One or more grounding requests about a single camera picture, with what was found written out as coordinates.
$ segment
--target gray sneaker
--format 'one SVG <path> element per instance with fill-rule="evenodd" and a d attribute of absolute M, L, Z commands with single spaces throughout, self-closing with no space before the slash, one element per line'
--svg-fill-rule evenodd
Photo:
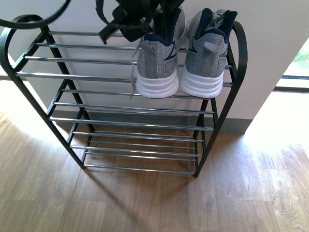
<path fill-rule="evenodd" d="M 187 31 L 181 7 L 169 16 L 154 18 L 154 33 L 145 35 L 139 44 L 136 88 L 142 96 L 166 98 L 177 91 L 177 51 L 186 42 Z"/>
<path fill-rule="evenodd" d="M 181 89 L 190 95 L 214 98 L 222 90 L 227 43 L 237 12 L 210 9 L 199 12 L 189 31 L 189 49 L 180 76 Z"/>

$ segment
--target wooden floor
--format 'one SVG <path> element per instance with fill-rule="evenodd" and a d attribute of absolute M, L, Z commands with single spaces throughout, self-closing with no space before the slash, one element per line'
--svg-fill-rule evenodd
<path fill-rule="evenodd" d="M 272 93 L 245 135 L 219 135 L 195 179 L 81 170 L 0 81 L 0 231 L 308 232 L 308 102 Z"/>

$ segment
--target metal rod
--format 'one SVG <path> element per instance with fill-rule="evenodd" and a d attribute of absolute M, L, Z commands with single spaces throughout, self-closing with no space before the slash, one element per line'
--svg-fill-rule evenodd
<path fill-rule="evenodd" d="M 16 76 L 48 78 L 48 79 L 67 79 L 67 80 L 78 80 L 78 81 L 102 81 L 102 82 L 123 82 L 123 83 L 131 82 L 129 78 L 122 78 L 122 77 L 82 76 L 82 75 L 69 75 L 69 74 L 40 73 L 40 72 L 33 72 L 33 73 L 18 72 Z"/>
<path fill-rule="evenodd" d="M 134 113 L 165 113 L 168 115 L 176 114 L 214 114 L 214 111 L 193 111 L 193 110 L 172 110 L 172 109 L 154 109 L 154 108 L 138 108 L 138 107 L 118 107 L 118 106 L 109 106 L 109 105 L 90 105 L 90 104 L 77 104 L 77 103 L 63 103 L 63 102 L 55 102 L 55 105 L 59 106 L 69 106 L 69 107 L 82 107 L 82 108 L 107 108 L 107 109 L 115 109 L 115 110 L 129 110 Z"/>
<path fill-rule="evenodd" d="M 202 155 L 200 155 L 200 154 L 196 155 L 196 154 L 190 154 L 190 153 L 143 151 L 143 150 L 130 150 L 130 149 L 107 148 L 107 147 L 70 146 L 70 148 L 99 150 L 99 151 L 130 152 L 130 153 L 142 153 L 142 154 L 154 154 L 154 155 L 202 157 Z"/>
<path fill-rule="evenodd" d="M 120 155 L 120 154 L 110 154 L 110 153 L 98 153 L 98 152 L 89 152 L 88 155 L 98 155 L 98 156 L 114 156 L 114 157 L 129 157 L 129 158 L 142 158 L 142 159 L 152 159 L 152 160 L 174 160 L 174 161 L 196 161 L 195 159 L 178 159 L 178 158 L 164 158 L 164 157 L 155 157 L 155 156 L 133 156 L 133 155 Z"/>
<path fill-rule="evenodd" d="M 175 173 L 175 174 L 189 174 L 194 175 L 194 172 L 183 172 L 183 171 L 170 171 L 170 170 L 156 170 L 156 169 L 142 169 L 142 168 L 126 168 L 126 167 L 114 167 L 114 166 L 103 166 L 84 164 L 88 168 L 107 168 L 107 169 L 120 169 L 120 170 L 133 170 L 133 171 L 146 171 L 146 172 L 159 172 L 159 173 Z"/>
<path fill-rule="evenodd" d="M 194 147 L 186 146 L 163 146 L 163 145 L 149 145 L 149 144 L 128 144 L 128 143 L 114 143 L 114 142 L 103 142 L 103 141 L 89 141 L 94 144 L 113 144 L 113 145 L 127 145 L 127 146 L 147 146 L 147 147 L 159 147 L 159 148 L 175 148 L 175 149 L 195 149 Z"/>
<path fill-rule="evenodd" d="M 72 92 L 69 89 L 64 89 L 63 92 Z M 124 92 L 108 92 L 108 91 L 91 91 L 91 90 L 77 90 L 79 93 L 85 93 L 85 94 L 108 94 L 108 95 L 123 95 L 123 96 L 130 96 L 132 93 L 124 93 Z M 134 93 L 134 96 L 140 97 L 141 95 L 139 93 Z M 180 99 L 203 99 L 195 96 L 190 95 L 172 95 L 170 98 L 180 98 Z"/>
<path fill-rule="evenodd" d="M 136 133 L 136 132 L 122 132 L 122 131 L 108 131 L 108 130 L 96 130 L 95 133 L 111 133 L 111 134 L 126 134 L 126 135 L 144 135 L 144 136 L 157 136 L 168 138 L 185 138 L 192 139 L 192 136 L 188 135 L 171 135 L 171 134 L 150 134 L 150 133 Z"/>
<path fill-rule="evenodd" d="M 61 44 L 61 43 L 36 43 L 41 47 L 57 47 L 57 48 L 79 48 L 79 49 L 103 49 L 103 50 L 122 50 L 122 51 L 135 51 L 135 47 L 123 47 L 123 46 L 106 46 L 106 45 L 80 45 L 80 44 Z M 178 50 L 180 53 L 186 53 L 185 48 Z"/>
<path fill-rule="evenodd" d="M 75 62 L 75 63 L 93 63 L 93 64 L 119 64 L 119 65 L 137 65 L 137 61 L 130 60 L 111 60 L 111 59 L 83 59 L 83 58 L 53 58 L 53 57 L 32 57 L 25 56 L 29 61 L 48 61 L 48 62 Z M 183 67 L 184 63 L 178 63 L 178 67 Z"/>
<path fill-rule="evenodd" d="M 130 78 L 125 77 L 104 77 L 104 76 L 84 76 L 84 75 L 69 75 L 69 74 L 54 74 L 54 73 L 40 73 L 40 72 L 17 72 L 18 77 L 33 77 L 33 78 L 48 78 L 48 79 L 67 79 L 67 80 L 78 80 L 78 81 L 102 81 L 102 82 L 121 82 L 130 83 Z M 224 82 L 223 87 L 232 87 L 233 83 Z M 113 93 L 113 92 L 97 92 L 97 91 L 87 91 L 87 90 L 71 90 L 66 89 L 64 92 L 78 92 L 78 93 L 93 93 L 93 94 L 114 94 L 114 95 L 128 95 L 131 96 L 132 93 Z M 199 97 L 194 97 L 190 95 L 173 95 L 171 98 L 186 98 L 186 99 L 203 99 Z"/>
<path fill-rule="evenodd" d="M 80 31 L 49 31 L 50 35 L 77 35 L 77 36 L 99 36 L 97 32 L 80 32 Z M 115 33 L 113 37 L 123 37 L 120 33 Z"/>
<path fill-rule="evenodd" d="M 99 137 L 116 137 L 116 138 L 130 138 L 130 139 L 153 139 L 153 140 L 165 140 L 165 141 L 174 141 L 174 142 L 197 142 L 201 143 L 203 140 L 196 140 L 196 139 L 183 139 L 183 138 L 161 138 L 161 137 L 146 137 L 146 136 L 134 136 L 134 135 L 121 135 L 116 133 L 91 133 L 91 132 L 73 132 L 74 134 L 79 135 L 92 135 L 92 136 L 99 136 Z"/>
<path fill-rule="evenodd" d="M 100 121 L 100 120 L 87 120 L 87 119 L 71 119 L 71 118 L 59 118 L 51 117 L 51 121 L 60 122 L 78 122 L 87 124 L 103 124 L 103 125 L 116 125 L 116 126 L 129 126 L 129 127 L 145 127 L 145 128 L 156 128 L 156 129 L 175 129 L 175 130 L 202 130 L 202 131 L 213 131 L 211 127 L 194 127 L 194 126 L 176 126 L 167 124 L 151 124 L 151 123 L 138 123 L 138 122 L 112 122 L 112 121 Z"/>

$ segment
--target navy trim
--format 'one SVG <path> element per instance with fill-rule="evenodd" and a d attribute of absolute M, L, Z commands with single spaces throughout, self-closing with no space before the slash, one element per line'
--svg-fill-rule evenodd
<path fill-rule="evenodd" d="M 192 48 L 189 48 L 188 51 L 189 51 L 189 52 L 197 53 L 196 49 L 195 49 L 194 46 L 193 46 L 193 40 L 194 40 L 194 38 L 192 38 L 192 42 L 191 42 Z"/>
<path fill-rule="evenodd" d="M 166 59 L 165 59 L 164 61 L 169 60 L 169 59 L 173 59 L 173 58 L 174 58 L 174 57 L 176 57 L 176 55 L 177 55 L 177 52 L 176 52 L 176 53 L 172 56 L 173 51 L 174 51 L 174 49 L 175 49 L 175 41 L 174 41 L 174 42 L 172 42 L 172 44 L 173 44 L 173 48 L 172 48 L 172 50 L 171 50 L 171 52 L 170 52 L 169 56 L 168 56 L 168 57 L 166 57 Z"/>
<path fill-rule="evenodd" d="M 144 36 L 145 40 L 159 41 L 164 46 L 170 46 L 173 43 L 176 23 L 178 21 L 181 9 L 177 8 L 173 14 L 167 16 L 158 15 L 154 18 L 154 34 Z"/>
<path fill-rule="evenodd" d="M 237 16 L 237 12 L 236 11 L 225 11 L 223 16 L 224 16 L 224 21 L 220 29 L 225 33 L 225 43 L 227 43 L 230 38 L 230 33 L 232 31 L 235 18 Z"/>
<path fill-rule="evenodd" d="M 201 19 L 199 21 L 197 30 L 195 31 L 194 36 L 195 40 L 200 39 L 204 35 L 203 31 L 205 27 L 211 22 L 211 20 L 212 20 L 212 10 L 209 8 L 205 8 L 202 11 Z"/>

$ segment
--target shoe rack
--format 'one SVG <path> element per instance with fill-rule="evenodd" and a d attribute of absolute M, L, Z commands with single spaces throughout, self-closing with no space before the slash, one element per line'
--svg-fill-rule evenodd
<path fill-rule="evenodd" d="M 37 15 L 23 15 L 15 19 L 19 22 L 32 22 L 41 20 Z M 68 153 L 76 161 L 76 163 L 82 168 L 106 168 L 106 169 L 121 169 L 121 170 L 134 170 L 134 171 L 152 171 L 152 172 L 166 172 L 166 173 L 178 173 L 178 174 L 191 174 L 198 177 L 206 159 L 209 155 L 211 148 L 214 145 L 216 137 L 226 119 L 226 116 L 233 104 L 233 101 L 239 91 L 239 88 L 245 77 L 247 68 L 247 42 L 244 30 L 239 22 L 235 22 L 233 31 L 236 34 L 238 47 L 238 62 L 237 65 L 234 61 L 233 52 L 230 44 L 228 45 L 227 61 L 228 65 L 225 69 L 228 69 L 231 76 L 230 82 L 224 82 L 224 87 L 229 89 L 229 94 L 226 98 L 224 107 L 218 115 L 216 107 L 216 99 L 202 99 L 186 94 L 173 95 L 171 98 L 182 99 L 187 101 L 189 99 L 200 99 L 201 107 L 199 111 L 191 110 L 178 110 L 178 109 L 153 109 L 153 108 L 138 108 L 136 107 L 117 107 L 106 105 L 87 105 L 82 101 L 81 96 L 87 94 L 104 94 L 104 95 L 119 95 L 127 97 L 132 93 L 130 92 L 117 92 L 116 90 L 110 91 L 92 91 L 89 89 L 78 89 L 75 85 L 76 81 L 96 81 L 104 85 L 106 82 L 122 82 L 131 85 L 130 77 L 128 78 L 111 78 L 111 77 L 94 77 L 84 75 L 71 75 L 66 66 L 67 62 L 81 62 L 81 63 L 96 63 L 96 64 L 122 64 L 131 65 L 131 61 L 110 61 L 101 59 L 84 59 L 84 58 L 63 58 L 59 48 L 75 48 L 75 49 L 102 49 L 104 45 L 76 45 L 76 44 L 61 44 L 56 43 L 53 35 L 61 36 L 98 36 L 97 33 L 89 32 L 68 32 L 68 31 L 50 31 L 48 27 L 41 28 L 40 34 L 33 41 L 32 44 L 24 51 L 16 64 L 12 67 L 8 60 L 8 48 L 10 46 L 11 39 L 13 38 L 15 29 L 5 29 L 0 36 L 0 61 L 1 66 L 7 72 L 11 80 L 16 84 L 20 91 L 24 94 L 27 100 L 31 103 L 34 109 L 38 112 L 41 118 L 44 120 L 49 129 L 55 134 L 57 139 L 65 147 Z M 40 47 L 49 47 L 53 57 L 35 57 L 35 52 Z M 105 49 L 116 50 L 132 50 L 134 47 L 120 47 L 110 46 Z M 46 61 L 56 62 L 60 68 L 62 74 L 53 73 L 36 73 L 23 72 L 24 66 L 28 62 Z M 47 112 L 45 112 L 33 95 L 27 89 L 22 81 L 22 77 L 31 78 L 56 78 L 63 79 L 58 92 L 52 100 Z M 76 103 L 64 103 L 61 102 L 63 93 L 70 93 L 74 97 Z M 140 94 L 134 94 L 131 101 L 134 98 L 143 98 Z M 211 111 L 206 111 L 208 104 L 211 104 Z M 54 117 L 53 113 L 59 106 L 73 106 L 78 107 L 79 111 L 76 118 L 59 118 Z M 112 114 L 128 113 L 128 114 L 145 114 L 152 116 L 184 116 L 195 115 L 197 120 L 194 125 L 170 125 L 170 124 L 150 124 L 140 122 L 127 122 L 127 121 L 111 121 L 111 120 L 94 120 L 91 118 L 91 110 L 97 110 L 99 112 L 109 112 Z M 205 124 L 205 115 L 212 117 L 212 125 Z M 64 138 L 53 122 L 65 122 L 71 125 L 71 130 L 68 138 Z M 78 128 L 84 126 L 87 128 L 87 132 L 80 132 Z M 101 130 L 102 127 L 110 127 L 110 130 Z M 172 134 L 167 134 L 166 131 L 172 131 Z M 77 146 L 72 144 L 74 136 L 85 136 L 87 142 L 83 146 Z M 109 142 L 105 142 L 105 138 L 112 138 Z M 149 165 L 147 168 L 136 167 L 130 165 L 117 166 L 115 164 L 109 165 L 104 162 L 105 159 L 110 157 L 116 157 L 116 159 L 142 159 L 148 160 Z M 156 160 L 167 161 L 170 164 L 166 165 L 169 169 L 156 169 L 151 168 L 151 163 Z M 183 167 L 186 170 L 176 170 L 173 167 L 173 162 L 184 163 Z"/>

